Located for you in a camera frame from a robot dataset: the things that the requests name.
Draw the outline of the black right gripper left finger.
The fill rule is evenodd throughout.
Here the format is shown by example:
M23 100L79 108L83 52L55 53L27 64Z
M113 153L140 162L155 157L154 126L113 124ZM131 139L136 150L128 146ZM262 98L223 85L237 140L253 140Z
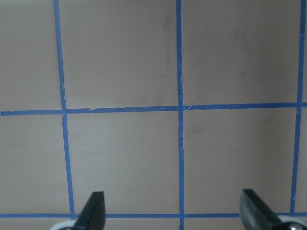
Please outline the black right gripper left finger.
M103 230L105 223L106 208L104 192L92 192L74 223L74 229Z

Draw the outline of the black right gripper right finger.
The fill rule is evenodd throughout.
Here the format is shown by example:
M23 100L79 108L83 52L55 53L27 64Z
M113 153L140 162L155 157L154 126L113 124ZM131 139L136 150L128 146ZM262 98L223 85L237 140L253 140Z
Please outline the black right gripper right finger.
M240 220L246 230L284 230L283 222L252 190L240 192Z

